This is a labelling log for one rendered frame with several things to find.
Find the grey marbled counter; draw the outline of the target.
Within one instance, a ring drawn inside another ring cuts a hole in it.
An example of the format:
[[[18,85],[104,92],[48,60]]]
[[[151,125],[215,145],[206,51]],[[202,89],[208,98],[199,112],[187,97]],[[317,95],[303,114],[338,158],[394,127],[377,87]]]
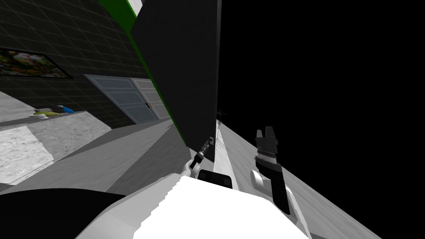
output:
[[[17,185],[109,131],[87,111],[0,122],[0,183]]]

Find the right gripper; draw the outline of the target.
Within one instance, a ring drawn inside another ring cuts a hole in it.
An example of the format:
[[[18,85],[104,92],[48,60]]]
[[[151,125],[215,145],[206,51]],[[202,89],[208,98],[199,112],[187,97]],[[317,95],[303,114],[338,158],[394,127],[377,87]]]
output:
[[[258,150],[270,153],[270,154],[277,154],[277,146],[278,142],[275,136],[275,132],[273,130],[273,127],[266,126],[265,129],[265,135],[263,137],[262,130],[256,131],[256,148]]]

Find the colourful framed wall picture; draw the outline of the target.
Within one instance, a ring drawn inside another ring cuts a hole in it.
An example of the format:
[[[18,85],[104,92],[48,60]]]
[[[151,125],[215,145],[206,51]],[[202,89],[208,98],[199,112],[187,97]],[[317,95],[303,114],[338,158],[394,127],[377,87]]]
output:
[[[45,54],[0,48],[0,76],[72,79]]]

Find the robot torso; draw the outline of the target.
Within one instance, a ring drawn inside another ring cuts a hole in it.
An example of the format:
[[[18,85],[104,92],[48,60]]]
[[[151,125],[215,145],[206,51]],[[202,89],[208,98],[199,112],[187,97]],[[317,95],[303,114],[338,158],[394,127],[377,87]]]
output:
[[[172,173],[108,206],[75,239],[312,239],[286,190],[296,224],[273,200]]]

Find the grey panelled double door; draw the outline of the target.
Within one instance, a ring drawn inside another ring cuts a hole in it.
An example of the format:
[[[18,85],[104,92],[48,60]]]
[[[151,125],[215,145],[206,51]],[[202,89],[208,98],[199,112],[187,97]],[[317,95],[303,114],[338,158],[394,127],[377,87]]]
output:
[[[149,79],[85,76],[136,124],[171,118]]]

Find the dark grey door leaf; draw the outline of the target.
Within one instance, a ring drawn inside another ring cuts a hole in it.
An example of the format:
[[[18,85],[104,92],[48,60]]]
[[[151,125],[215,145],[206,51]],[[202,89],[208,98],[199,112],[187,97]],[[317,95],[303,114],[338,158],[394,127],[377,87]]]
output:
[[[131,35],[187,147],[215,139],[222,0],[146,0]]]

